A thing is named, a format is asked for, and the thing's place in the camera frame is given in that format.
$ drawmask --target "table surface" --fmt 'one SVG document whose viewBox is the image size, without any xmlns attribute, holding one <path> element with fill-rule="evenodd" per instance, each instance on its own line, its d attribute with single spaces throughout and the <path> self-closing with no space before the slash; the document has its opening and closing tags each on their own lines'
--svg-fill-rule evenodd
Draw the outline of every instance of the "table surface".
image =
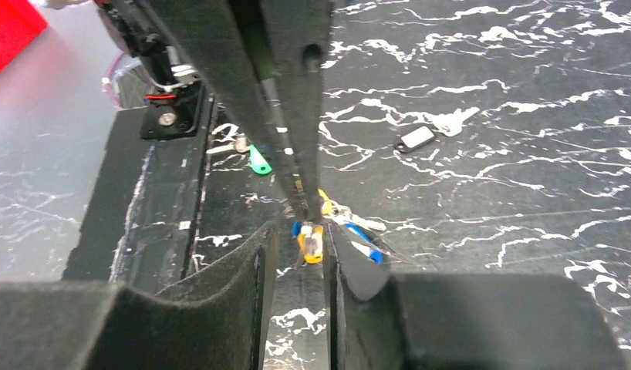
<svg viewBox="0 0 631 370">
<path fill-rule="evenodd" d="M 368 2 L 337 11 L 321 185 L 388 226 L 401 271 L 565 275 L 594 295 L 631 362 L 631 2 Z M 411 154 L 399 134 L 472 109 Z M 216 129 L 213 145 L 235 126 Z M 326 368 L 319 266 L 274 177 L 211 158 L 206 265 L 285 219 L 266 368 Z"/>
<path fill-rule="evenodd" d="M 0 75 L 0 280 L 59 278 L 113 119 L 100 79 L 117 51 L 93 5 L 44 15 Z M 325 67 L 322 188 L 386 223 L 393 268 L 565 275 L 631 362 L 631 1 L 359 3 L 336 11 Z M 393 151 L 469 109 L 458 136 Z M 237 128 L 216 130 L 212 145 Z M 241 155 L 209 166 L 195 266 L 283 220 L 265 367 L 326 368 L 322 269 L 293 268 L 275 178 Z"/>
<path fill-rule="evenodd" d="M 95 6 L 42 14 L 0 74 L 0 280 L 61 277 L 116 112 L 102 78 L 118 50 Z"/>
</svg>

